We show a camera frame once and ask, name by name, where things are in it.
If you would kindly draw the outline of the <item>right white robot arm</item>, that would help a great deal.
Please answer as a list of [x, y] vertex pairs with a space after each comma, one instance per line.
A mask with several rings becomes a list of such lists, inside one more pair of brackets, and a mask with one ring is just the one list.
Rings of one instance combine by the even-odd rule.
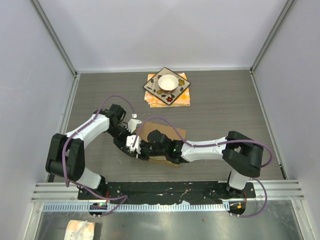
[[232, 168], [225, 190], [233, 198], [243, 193], [248, 180], [261, 174], [264, 148], [237, 131], [215, 140], [187, 141], [172, 140], [154, 130], [146, 141], [137, 139], [135, 144], [141, 160], [160, 156], [175, 165], [202, 160], [225, 161]]

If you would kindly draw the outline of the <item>brown cardboard express box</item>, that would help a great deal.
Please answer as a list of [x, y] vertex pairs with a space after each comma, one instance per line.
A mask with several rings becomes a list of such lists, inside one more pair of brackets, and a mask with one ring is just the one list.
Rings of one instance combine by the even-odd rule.
[[185, 129], [178, 128], [174, 130], [171, 126], [162, 125], [158, 123], [146, 122], [139, 132], [139, 137], [143, 141], [147, 141], [147, 136], [150, 132], [158, 130], [161, 133], [165, 134], [168, 138], [173, 140], [173, 157], [175, 162], [170, 162], [166, 160], [164, 156], [155, 156], [151, 157], [148, 161], [158, 163], [158, 164], [165, 164], [171, 167], [179, 167], [180, 164], [186, 163], [186, 160], [183, 160], [181, 157], [182, 154], [182, 146], [184, 142], [181, 139], [186, 138], [187, 131]]

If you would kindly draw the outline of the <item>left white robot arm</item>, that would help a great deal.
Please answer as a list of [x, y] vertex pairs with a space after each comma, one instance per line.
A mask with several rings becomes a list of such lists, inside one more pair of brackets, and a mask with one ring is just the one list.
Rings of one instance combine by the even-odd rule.
[[102, 199], [107, 192], [105, 178], [86, 167], [85, 149], [100, 134], [108, 133], [116, 147], [128, 156], [136, 157], [140, 153], [138, 144], [141, 139], [134, 142], [134, 132], [142, 121], [133, 113], [123, 126], [125, 116], [126, 111], [120, 105], [112, 104], [109, 109], [96, 110], [78, 128], [66, 134], [56, 133], [49, 146], [45, 165], [47, 173], [85, 186], [93, 198]]

